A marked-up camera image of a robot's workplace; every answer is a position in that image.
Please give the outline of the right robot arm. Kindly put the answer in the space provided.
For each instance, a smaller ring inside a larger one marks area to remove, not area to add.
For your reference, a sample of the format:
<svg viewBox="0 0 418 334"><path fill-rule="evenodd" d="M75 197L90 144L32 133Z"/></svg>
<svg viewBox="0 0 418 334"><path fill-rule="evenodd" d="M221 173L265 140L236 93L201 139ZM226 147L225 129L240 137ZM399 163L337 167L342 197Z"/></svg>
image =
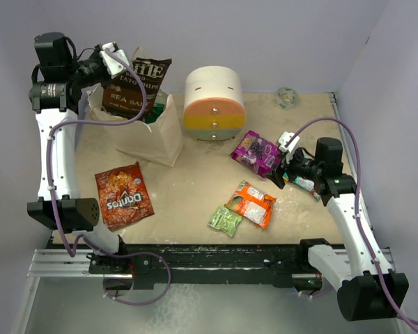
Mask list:
<svg viewBox="0 0 418 334"><path fill-rule="evenodd" d="M323 275L336 291L345 320L395 318L408 291L408 279L393 270L373 236L359 204L356 181L343 172L341 141L318 139L311 158L304 155L299 141L290 132L279 137L281 169L290 181L296 177L313 181L314 191L338 227L348 258L343 260L325 240L308 239L301 242L304 250L295 257L297 267L303 272L317 269Z"/></svg>

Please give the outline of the orange snack packet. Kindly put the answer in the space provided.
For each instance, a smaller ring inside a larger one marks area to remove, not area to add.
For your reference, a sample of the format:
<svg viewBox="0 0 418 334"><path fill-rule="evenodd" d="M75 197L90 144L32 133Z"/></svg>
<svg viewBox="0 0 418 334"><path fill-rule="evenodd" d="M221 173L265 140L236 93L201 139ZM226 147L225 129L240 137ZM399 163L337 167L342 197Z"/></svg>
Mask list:
<svg viewBox="0 0 418 334"><path fill-rule="evenodd" d="M225 207L265 230L269 226L276 201L276 198L243 180Z"/></svg>

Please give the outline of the red Doritos chip bag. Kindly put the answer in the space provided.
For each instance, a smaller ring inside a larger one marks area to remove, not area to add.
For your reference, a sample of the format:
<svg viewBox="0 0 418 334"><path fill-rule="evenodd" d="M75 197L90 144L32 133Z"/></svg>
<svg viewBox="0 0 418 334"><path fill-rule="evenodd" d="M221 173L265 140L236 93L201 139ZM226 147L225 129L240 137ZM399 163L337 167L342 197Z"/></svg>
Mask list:
<svg viewBox="0 0 418 334"><path fill-rule="evenodd" d="M138 163L95 175L104 224L116 231L155 214Z"/></svg>

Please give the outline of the round three-drawer cabinet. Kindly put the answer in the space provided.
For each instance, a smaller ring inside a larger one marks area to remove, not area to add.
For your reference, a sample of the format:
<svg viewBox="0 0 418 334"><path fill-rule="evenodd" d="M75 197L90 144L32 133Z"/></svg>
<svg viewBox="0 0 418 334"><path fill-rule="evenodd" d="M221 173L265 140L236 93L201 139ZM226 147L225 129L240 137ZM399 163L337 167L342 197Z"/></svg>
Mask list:
<svg viewBox="0 0 418 334"><path fill-rule="evenodd" d="M238 74L229 67L204 66L185 80L183 124L201 141L224 141L238 135L246 113Z"/></svg>

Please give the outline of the light green snack packet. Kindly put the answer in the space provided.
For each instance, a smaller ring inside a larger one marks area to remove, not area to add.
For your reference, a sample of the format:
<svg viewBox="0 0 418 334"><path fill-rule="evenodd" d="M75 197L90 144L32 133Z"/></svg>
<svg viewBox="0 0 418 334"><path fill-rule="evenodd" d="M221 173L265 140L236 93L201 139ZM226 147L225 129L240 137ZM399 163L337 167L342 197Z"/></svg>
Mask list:
<svg viewBox="0 0 418 334"><path fill-rule="evenodd" d="M211 216L208 226L233 237L241 220L241 215L220 205Z"/></svg>

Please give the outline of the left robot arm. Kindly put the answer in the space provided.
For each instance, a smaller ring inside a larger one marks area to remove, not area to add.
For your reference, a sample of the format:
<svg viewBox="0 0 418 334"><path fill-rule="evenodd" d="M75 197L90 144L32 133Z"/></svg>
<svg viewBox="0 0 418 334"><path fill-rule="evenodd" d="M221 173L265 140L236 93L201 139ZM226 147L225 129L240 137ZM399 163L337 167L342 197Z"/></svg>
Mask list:
<svg viewBox="0 0 418 334"><path fill-rule="evenodd" d="M107 84L125 70L127 57L115 42L96 45L80 60L69 37L60 32L38 35L29 99L40 135L41 176L38 199L27 205L28 215L61 236L73 233L90 242L114 273L129 266L121 241L100 218L95 198L83 198L75 172L75 136L79 101L84 88Z"/></svg>

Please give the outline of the green chip bag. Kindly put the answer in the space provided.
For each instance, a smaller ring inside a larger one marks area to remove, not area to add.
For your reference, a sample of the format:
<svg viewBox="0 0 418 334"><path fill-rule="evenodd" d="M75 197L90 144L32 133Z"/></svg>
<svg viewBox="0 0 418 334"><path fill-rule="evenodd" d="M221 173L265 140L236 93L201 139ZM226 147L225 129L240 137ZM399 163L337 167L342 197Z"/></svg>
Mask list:
<svg viewBox="0 0 418 334"><path fill-rule="evenodd" d="M162 115L167 105L167 97L168 95L162 91L157 94L152 110L144 117L145 123L154 123Z"/></svg>

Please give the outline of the black metal base frame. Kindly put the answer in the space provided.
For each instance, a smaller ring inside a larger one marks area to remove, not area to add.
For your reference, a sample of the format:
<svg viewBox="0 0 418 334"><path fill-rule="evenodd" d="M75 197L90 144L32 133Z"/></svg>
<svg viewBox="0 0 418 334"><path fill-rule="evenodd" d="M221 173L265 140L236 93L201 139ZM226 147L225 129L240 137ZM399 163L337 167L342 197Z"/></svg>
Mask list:
<svg viewBox="0 0 418 334"><path fill-rule="evenodd" d="M304 259L297 244L130 244L135 256L115 259L93 254L91 273L128 274L105 278L110 289L152 289L156 284L271 285L319 292L321 274Z"/></svg>

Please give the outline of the brown Kettle chip bag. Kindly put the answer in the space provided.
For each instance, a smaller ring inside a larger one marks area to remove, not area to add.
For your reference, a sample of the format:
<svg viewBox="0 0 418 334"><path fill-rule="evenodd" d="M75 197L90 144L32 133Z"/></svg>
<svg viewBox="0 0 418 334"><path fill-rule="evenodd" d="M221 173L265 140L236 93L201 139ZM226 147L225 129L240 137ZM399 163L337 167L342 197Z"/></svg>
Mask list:
<svg viewBox="0 0 418 334"><path fill-rule="evenodd" d="M146 91L147 107L144 116L147 116L153 110L156 96L172 59L136 57L132 64ZM133 118L140 112L142 105L141 89L129 72L115 78L110 86L103 89L102 106L114 116Z"/></svg>

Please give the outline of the purple candy bag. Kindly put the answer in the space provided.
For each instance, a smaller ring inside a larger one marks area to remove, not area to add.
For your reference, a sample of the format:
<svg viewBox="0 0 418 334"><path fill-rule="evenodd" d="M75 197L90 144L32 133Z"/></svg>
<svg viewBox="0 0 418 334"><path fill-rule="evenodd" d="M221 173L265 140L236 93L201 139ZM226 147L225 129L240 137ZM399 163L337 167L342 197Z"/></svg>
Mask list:
<svg viewBox="0 0 418 334"><path fill-rule="evenodd" d="M230 157L262 178L271 176L281 162L278 147L252 130L245 134Z"/></svg>

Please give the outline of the teal snack packet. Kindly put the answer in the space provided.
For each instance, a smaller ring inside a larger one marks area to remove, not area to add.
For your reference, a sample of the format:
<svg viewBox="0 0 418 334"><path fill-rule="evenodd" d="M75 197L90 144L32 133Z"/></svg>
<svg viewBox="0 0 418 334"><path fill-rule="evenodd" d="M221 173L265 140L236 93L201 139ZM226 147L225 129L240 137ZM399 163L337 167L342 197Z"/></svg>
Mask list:
<svg viewBox="0 0 418 334"><path fill-rule="evenodd" d="M320 200L320 195L315 191L314 189L314 182L312 180L305 179L303 177L297 176L293 183L300 187L301 189L304 189L305 191L308 191L316 200Z"/></svg>

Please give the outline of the clear tape roll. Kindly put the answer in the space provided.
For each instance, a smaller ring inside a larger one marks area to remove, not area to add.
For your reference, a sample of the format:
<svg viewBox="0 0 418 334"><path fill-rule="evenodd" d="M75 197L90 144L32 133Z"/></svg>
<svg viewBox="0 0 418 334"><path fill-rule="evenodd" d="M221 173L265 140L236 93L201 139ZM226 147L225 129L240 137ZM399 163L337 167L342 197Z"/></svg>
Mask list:
<svg viewBox="0 0 418 334"><path fill-rule="evenodd" d="M289 110L297 105L297 92L292 88L281 87L276 95L277 105L283 110Z"/></svg>

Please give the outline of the aluminium rail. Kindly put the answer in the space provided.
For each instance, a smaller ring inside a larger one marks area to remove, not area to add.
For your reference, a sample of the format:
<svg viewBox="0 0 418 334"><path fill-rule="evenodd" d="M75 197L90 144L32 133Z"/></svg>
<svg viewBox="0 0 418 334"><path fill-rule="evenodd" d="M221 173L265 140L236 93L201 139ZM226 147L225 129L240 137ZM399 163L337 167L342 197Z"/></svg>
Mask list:
<svg viewBox="0 0 418 334"><path fill-rule="evenodd" d="M28 278L131 278L128 274L91 273L89 250L79 249L70 257L61 249L36 249L31 259Z"/></svg>

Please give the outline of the white paper bag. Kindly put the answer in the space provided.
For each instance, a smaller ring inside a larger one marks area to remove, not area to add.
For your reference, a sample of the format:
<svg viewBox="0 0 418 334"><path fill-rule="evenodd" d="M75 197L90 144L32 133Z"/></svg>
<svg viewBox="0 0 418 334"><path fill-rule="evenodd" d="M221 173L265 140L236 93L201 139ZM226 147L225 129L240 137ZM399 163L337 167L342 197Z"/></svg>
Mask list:
<svg viewBox="0 0 418 334"><path fill-rule="evenodd" d="M140 56L133 53L132 61L136 57ZM172 167L183 148L183 133L173 97L167 93L166 108L154 123L145 123L143 114L128 125L114 126L115 122L131 118L114 116L105 110L102 106L103 89L97 86L88 95L89 117L107 123L104 130L110 143L120 152Z"/></svg>

